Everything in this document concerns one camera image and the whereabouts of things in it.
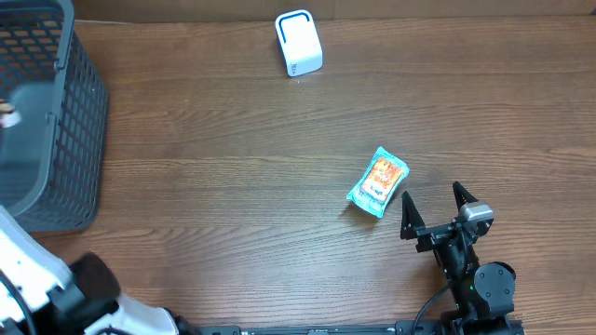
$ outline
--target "plastic basket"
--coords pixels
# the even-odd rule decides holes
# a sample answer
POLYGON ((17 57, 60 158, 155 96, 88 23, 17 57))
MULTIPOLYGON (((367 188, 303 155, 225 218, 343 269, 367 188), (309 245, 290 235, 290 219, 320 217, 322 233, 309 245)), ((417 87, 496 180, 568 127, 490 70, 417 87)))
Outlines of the plastic basket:
POLYGON ((108 97, 68 0, 0 0, 0 205, 27 231, 85 228, 97 213, 108 97))

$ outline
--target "white box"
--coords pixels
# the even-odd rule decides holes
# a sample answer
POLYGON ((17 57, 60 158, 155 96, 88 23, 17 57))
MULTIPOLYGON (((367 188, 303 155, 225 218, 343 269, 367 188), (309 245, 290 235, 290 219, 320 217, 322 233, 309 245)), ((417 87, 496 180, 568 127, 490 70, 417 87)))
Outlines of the white box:
POLYGON ((323 50, 308 11, 300 9, 279 15, 276 31, 289 76, 311 73, 323 66, 323 50))

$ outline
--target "brown wall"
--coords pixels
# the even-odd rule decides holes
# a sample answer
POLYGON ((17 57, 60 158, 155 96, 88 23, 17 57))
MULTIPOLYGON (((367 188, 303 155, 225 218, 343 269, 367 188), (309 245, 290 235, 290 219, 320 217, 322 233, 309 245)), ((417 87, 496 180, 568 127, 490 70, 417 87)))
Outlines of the brown wall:
POLYGON ((274 20, 305 8, 318 20, 587 15, 596 0, 74 0, 77 18, 124 22, 274 20))

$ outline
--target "wooden table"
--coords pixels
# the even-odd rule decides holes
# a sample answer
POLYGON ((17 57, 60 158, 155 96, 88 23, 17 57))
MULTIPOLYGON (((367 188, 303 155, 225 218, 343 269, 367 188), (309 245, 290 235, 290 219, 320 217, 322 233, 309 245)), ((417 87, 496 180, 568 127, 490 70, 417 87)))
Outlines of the wooden table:
MULTIPOLYGON (((518 274, 528 334, 596 328, 596 20, 321 21, 289 79, 272 22, 78 26, 110 90, 100 215, 36 234, 200 325, 412 319, 444 285, 349 189, 384 146, 427 223, 461 181, 495 210, 481 262, 518 274)), ((444 297, 427 318, 453 308, 444 297)))

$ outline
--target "basket handle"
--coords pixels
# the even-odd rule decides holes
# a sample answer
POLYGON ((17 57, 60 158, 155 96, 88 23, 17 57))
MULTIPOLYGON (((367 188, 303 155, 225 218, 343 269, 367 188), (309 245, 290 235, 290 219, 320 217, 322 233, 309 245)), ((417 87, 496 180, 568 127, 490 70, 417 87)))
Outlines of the basket handle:
POLYGON ((64 70, 68 63, 68 55, 70 54, 73 39, 73 29, 75 27, 75 8, 70 0, 56 1, 62 7, 62 12, 64 13, 64 23, 62 24, 57 59, 54 60, 54 71, 58 72, 64 70))

